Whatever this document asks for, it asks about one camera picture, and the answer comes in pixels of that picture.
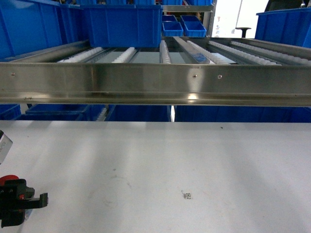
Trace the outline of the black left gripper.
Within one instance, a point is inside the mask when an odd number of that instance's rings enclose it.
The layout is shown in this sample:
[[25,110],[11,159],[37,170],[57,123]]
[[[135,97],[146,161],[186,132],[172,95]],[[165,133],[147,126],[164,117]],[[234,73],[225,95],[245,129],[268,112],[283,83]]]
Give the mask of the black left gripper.
[[48,206],[48,193],[33,198],[35,190],[25,179],[0,182],[0,226],[18,226],[25,221],[26,212]]

